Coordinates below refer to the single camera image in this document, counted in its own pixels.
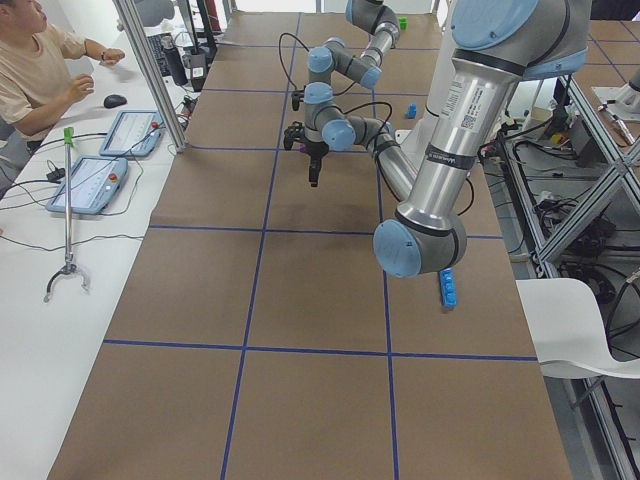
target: computer mouse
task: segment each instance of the computer mouse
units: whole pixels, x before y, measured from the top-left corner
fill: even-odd
[[[104,98],[104,108],[115,108],[115,107],[119,107],[120,105],[124,105],[125,103],[127,103],[127,99],[124,98],[122,95],[107,95]]]

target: table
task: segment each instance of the table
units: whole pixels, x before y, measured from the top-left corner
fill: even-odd
[[[410,127],[440,33],[409,25],[376,92],[344,108],[388,100]],[[570,479],[481,169],[443,311],[436,275],[375,262],[395,203],[371,159],[332,153],[310,189],[307,157],[281,149],[301,118],[283,31],[367,42],[342,15],[233,17],[239,45],[219,47],[48,478]],[[304,51],[284,45],[302,85]]]
[[[93,72],[95,93],[75,104],[47,137],[62,138],[66,126],[76,135],[106,132],[122,109],[154,109],[154,103],[128,41],[122,35],[117,47],[127,58],[114,68],[97,66]],[[185,92],[168,85],[174,104]],[[102,107],[104,97],[124,94],[128,104],[113,110]],[[74,158],[97,155],[104,137],[78,139]],[[83,217],[74,221],[74,240],[97,235],[143,236],[149,215],[169,173],[174,154],[169,135],[149,157],[140,160],[144,174],[128,211],[114,217]],[[43,179],[48,161],[64,166],[64,147],[57,143],[43,147],[27,164],[18,181]],[[130,164],[128,180],[108,212],[125,209],[140,166]],[[54,185],[28,186],[36,198],[54,192]],[[10,190],[0,208],[31,202],[18,188]],[[47,248],[64,246],[64,215],[52,214],[32,204],[15,210],[0,210],[0,228],[6,237]],[[140,240],[93,241],[74,247],[76,262],[88,271],[90,293],[84,293],[80,279],[60,279],[53,298],[43,302],[45,286],[64,265],[64,249],[43,252],[0,240],[3,275],[0,314],[0,478],[45,478],[64,438],[91,365],[140,247]]]

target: white table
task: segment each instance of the white table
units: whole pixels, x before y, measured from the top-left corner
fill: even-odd
[[[95,93],[74,105],[46,141],[62,138],[63,129],[74,127],[81,135],[107,132],[118,111],[155,109],[153,98],[124,35],[118,41],[127,57],[113,68],[96,66]],[[185,95],[167,77],[173,105]],[[108,94],[122,94],[124,107],[102,106]],[[73,159],[97,155],[104,137],[79,139]],[[128,211],[114,217],[74,216],[73,240],[96,235],[143,236],[149,216],[169,174],[175,150],[164,133],[149,157]],[[63,143],[42,148],[17,179],[44,179],[47,160],[64,165]],[[130,162],[120,193],[106,212],[125,209],[140,172]],[[26,186],[36,198],[48,198],[55,186]],[[29,203],[19,188],[10,190],[0,208]],[[47,248],[65,243],[64,214],[54,214],[33,204],[0,210],[0,228],[6,237]],[[0,239],[0,480],[42,480],[49,473],[84,388],[104,333],[140,247],[139,240],[98,240],[75,246],[75,263],[90,277],[85,293],[79,277],[60,277],[53,297],[43,302],[51,276],[64,265],[64,248],[43,252]]]

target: man's arm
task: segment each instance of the man's arm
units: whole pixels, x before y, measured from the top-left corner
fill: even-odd
[[[62,115],[76,102],[93,93],[93,78],[82,74],[71,80],[69,87],[51,102],[34,108],[13,126],[24,135],[31,136],[58,123]]]
[[[124,58],[124,52],[117,48],[107,48],[104,45],[87,38],[84,41],[87,57],[99,60],[106,65],[115,65]]]

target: metal pole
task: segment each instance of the metal pole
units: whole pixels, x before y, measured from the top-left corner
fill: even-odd
[[[64,261],[65,267],[69,267],[73,263],[73,252],[71,251],[71,142],[73,139],[73,128],[67,127],[64,129],[64,168],[65,168],[65,182],[64,182],[64,226],[65,226],[65,241],[64,241]]]
[[[184,131],[180,122],[178,122],[171,98],[162,81],[160,69],[154,60],[153,52],[151,52],[147,36],[144,33],[138,10],[133,0],[113,0],[113,3],[118,11],[125,32],[127,32],[131,48],[138,60],[138,65],[140,65],[140,70],[142,70],[142,74],[147,80],[156,106],[162,114],[164,124],[176,146],[176,151],[181,153],[187,146]]]

